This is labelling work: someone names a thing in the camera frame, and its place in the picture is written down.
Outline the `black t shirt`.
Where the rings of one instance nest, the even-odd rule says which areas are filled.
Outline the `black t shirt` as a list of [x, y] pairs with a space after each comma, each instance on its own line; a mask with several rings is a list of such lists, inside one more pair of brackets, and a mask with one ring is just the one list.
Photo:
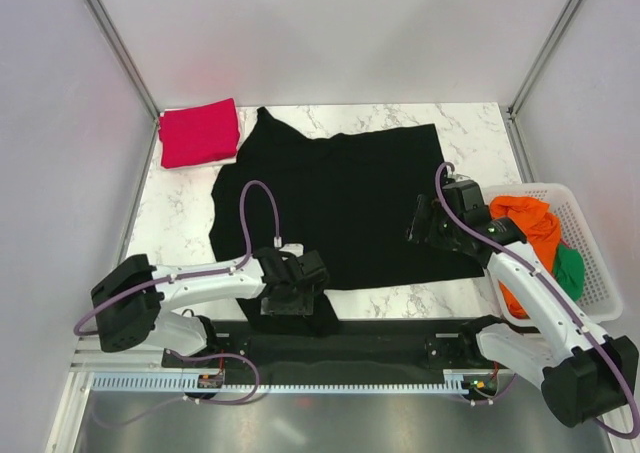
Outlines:
[[280, 236], [320, 254], [332, 290], [480, 277], [470, 257], [406, 239], [417, 196], [435, 197], [442, 162], [432, 124], [310, 139], [260, 108], [213, 185], [214, 257]]

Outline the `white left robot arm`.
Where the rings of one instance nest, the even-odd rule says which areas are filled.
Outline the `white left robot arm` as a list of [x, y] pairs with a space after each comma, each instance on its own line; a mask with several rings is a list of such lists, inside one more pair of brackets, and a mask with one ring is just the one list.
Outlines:
[[208, 366], [219, 355], [213, 322], [184, 310], [220, 300], [255, 300], [261, 315], [303, 316], [329, 283], [316, 251], [299, 245], [261, 248], [247, 256], [195, 266], [152, 265], [127, 258], [91, 292], [105, 353], [154, 345]]

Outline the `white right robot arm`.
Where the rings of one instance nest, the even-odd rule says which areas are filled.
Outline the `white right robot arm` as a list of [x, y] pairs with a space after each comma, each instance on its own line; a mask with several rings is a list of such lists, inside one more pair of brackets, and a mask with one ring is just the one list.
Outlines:
[[544, 339], [536, 342], [485, 316], [458, 341], [465, 364], [490, 360], [511, 369], [567, 427], [627, 406], [634, 422], [625, 436], [638, 437], [638, 348], [626, 336], [612, 337], [565, 294], [516, 223], [491, 216], [476, 182], [438, 179], [435, 198], [418, 195], [407, 237], [475, 260], [513, 294]]

